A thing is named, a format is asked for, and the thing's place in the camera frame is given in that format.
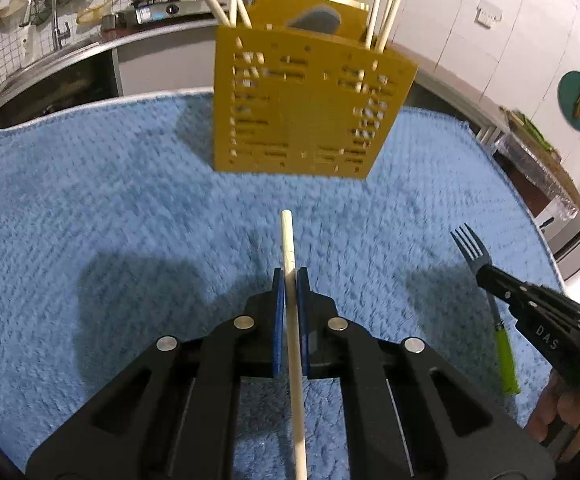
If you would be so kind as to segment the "person right hand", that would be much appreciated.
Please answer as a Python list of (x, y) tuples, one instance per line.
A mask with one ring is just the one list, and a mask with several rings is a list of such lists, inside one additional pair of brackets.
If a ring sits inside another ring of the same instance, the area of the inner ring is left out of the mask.
[(569, 388), (560, 375), (552, 370), (525, 430), (535, 440), (542, 442), (547, 437), (548, 426), (557, 418), (577, 429), (576, 438), (580, 441), (580, 390)]

